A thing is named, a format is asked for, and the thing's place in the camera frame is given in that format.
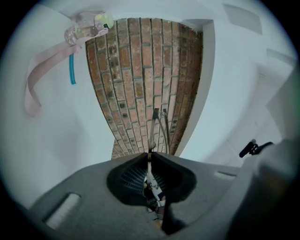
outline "pink strap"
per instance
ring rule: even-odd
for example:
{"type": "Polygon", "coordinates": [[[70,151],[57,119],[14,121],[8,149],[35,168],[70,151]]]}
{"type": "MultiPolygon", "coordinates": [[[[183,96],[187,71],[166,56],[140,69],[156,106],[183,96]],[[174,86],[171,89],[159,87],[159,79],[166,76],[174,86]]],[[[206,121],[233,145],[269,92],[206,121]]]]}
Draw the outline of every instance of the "pink strap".
{"type": "MultiPolygon", "coordinates": [[[[95,37],[102,36],[108,32],[107,28],[100,31],[95,37]]],[[[76,45],[70,46],[67,42],[59,43],[49,49],[40,52],[37,56],[30,60],[26,74],[25,89],[25,111],[34,117],[41,104],[34,92],[34,85],[56,64],[63,61],[69,55],[78,52],[86,41],[95,37],[83,37],[76,42],[76,45]]]]}

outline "blue tube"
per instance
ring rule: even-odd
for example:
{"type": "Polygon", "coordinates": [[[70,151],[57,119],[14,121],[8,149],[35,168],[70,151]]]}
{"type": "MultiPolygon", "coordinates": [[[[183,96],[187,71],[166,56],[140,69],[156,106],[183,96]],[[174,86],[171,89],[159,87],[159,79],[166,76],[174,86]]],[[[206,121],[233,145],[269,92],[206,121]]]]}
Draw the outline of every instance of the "blue tube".
{"type": "Polygon", "coordinates": [[[70,71],[71,84],[74,85],[76,84],[75,74],[74,74],[74,54],[71,54],[69,56],[69,71],[70,71]]]}

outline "brick wall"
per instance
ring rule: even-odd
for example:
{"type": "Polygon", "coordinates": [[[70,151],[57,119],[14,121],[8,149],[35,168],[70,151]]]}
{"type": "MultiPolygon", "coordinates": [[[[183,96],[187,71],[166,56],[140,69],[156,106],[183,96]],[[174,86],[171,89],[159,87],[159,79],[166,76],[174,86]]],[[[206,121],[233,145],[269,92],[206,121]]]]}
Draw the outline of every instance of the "brick wall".
{"type": "MultiPolygon", "coordinates": [[[[162,19],[120,19],[107,35],[88,41],[86,50],[96,96],[115,136],[112,158],[148,151],[156,107],[168,111],[174,154],[199,84],[202,34],[162,19]]],[[[162,131],[158,124],[154,129],[154,151],[164,152],[162,131]]]]}

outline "pink ribbon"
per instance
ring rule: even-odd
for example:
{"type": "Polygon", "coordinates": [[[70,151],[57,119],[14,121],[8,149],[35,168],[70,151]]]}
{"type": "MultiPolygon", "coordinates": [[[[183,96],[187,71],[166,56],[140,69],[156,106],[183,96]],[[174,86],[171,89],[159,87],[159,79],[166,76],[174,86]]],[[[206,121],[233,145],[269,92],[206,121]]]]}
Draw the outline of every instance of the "pink ribbon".
{"type": "Polygon", "coordinates": [[[72,46],[70,46],[67,42],[59,43],[40,52],[37,56],[30,60],[26,74],[27,82],[24,104],[25,111],[31,117],[34,117],[41,108],[41,103],[33,89],[34,85],[40,80],[40,78],[69,55],[78,52],[86,41],[102,36],[106,33],[108,33],[108,28],[104,28],[94,37],[80,38],[77,40],[76,44],[72,46]]]}

